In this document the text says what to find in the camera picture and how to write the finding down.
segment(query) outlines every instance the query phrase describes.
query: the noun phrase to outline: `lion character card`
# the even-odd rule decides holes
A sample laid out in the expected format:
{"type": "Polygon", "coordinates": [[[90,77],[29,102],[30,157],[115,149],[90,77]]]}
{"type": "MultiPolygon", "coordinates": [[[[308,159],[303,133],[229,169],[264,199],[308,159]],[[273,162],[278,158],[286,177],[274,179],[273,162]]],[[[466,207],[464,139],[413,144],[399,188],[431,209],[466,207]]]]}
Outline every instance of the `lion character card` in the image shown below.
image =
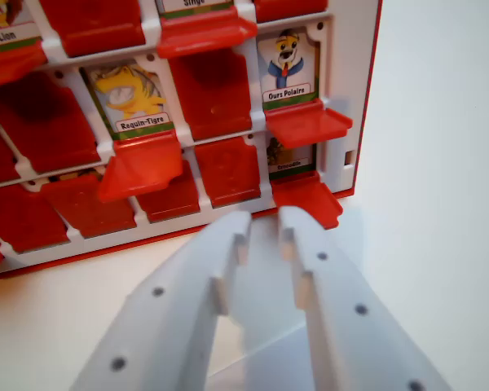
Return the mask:
{"type": "Polygon", "coordinates": [[[0,0],[0,52],[40,39],[40,31],[22,0],[0,0]]]}

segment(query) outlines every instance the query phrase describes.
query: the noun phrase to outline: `blue jacket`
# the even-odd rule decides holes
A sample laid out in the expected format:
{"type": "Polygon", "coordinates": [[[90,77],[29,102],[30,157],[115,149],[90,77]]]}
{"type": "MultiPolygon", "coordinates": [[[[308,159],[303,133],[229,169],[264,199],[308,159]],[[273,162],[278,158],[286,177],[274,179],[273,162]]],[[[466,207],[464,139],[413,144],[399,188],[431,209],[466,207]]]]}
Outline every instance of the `blue jacket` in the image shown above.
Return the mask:
{"type": "MultiPolygon", "coordinates": [[[[293,65],[288,70],[288,76],[292,76],[295,73],[299,72],[302,69],[303,65],[304,65],[304,59],[301,59],[301,61],[293,65]]],[[[275,86],[277,88],[286,87],[286,81],[288,79],[288,76],[283,76],[283,70],[279,68],[277,65],[275,65],[273,61],[270,61],[270,66],[268,67],[268,73],[270,73],[272,76],[277,78],[275,80],[275,86]]]]}

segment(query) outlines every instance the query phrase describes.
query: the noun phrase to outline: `character card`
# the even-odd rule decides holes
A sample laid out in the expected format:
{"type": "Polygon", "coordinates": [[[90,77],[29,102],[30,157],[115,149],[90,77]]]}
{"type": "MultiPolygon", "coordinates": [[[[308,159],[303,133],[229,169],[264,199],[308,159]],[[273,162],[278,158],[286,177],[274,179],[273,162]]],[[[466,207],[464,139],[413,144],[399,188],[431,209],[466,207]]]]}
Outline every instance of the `character card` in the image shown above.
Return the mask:
{"type": "Polygon", "coordinates": [[[219,11],[233,5],[232,0],[156,0],[157,9],[166,19],[219,11]]]}
{"type": "Polygon", "coordinates": [[[22,0],[0,0],[0,52],[40,39],[40,31],[22,0]]]}
{"type": "Polygon", "coordinates": [[[306,28],[258,37],[259,76],[265,110],[319,97],[319,43],[306,28]]]}
{"type": "Polygon", "coordinates": [[[158,76],[134,60],[81,68],[81,76],[112,139],[174,128],[158,76]]]}
{"type": "Polygon", "coordinates": [[[270,180],[315,170],[316,145],[286,149],[272,134],[267,134],[270,180]]]}

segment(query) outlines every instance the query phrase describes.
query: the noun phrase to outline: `yellow cartoon shark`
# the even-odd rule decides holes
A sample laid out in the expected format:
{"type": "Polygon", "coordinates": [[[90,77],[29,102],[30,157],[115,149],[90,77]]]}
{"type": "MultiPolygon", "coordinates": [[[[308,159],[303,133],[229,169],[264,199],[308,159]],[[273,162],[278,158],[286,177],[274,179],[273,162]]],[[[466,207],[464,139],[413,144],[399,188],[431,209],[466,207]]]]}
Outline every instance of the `yellow cartoon shark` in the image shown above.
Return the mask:
{"type": "Polygon", "coordinates": [[[152,74],[136,64],[104,67],[91,74],[96,90],[108,97],[107,106],[123,112],[123,119],[136,112],[146,115],[161,112],[166,100],[152,81],[152,74]]]}

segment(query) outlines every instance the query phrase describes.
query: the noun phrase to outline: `white table surface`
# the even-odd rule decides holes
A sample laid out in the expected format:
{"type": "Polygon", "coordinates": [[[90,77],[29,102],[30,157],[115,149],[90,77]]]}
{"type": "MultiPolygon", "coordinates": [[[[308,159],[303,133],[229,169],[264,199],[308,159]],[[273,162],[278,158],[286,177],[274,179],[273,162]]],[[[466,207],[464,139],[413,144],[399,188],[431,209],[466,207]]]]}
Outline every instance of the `white table surface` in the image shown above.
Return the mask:
{"type": "MultiPolygon", "coordinates": [[[[454,390],[489,391],[489,0],[385,0],[342,204],[330,236],[454,390]]],[[[0,390],[67,389],[124,297],[189,237],[0,280],[0,390]]],[[[275,219],[253,237],[210,373],[302,324],[275,219]]]]}

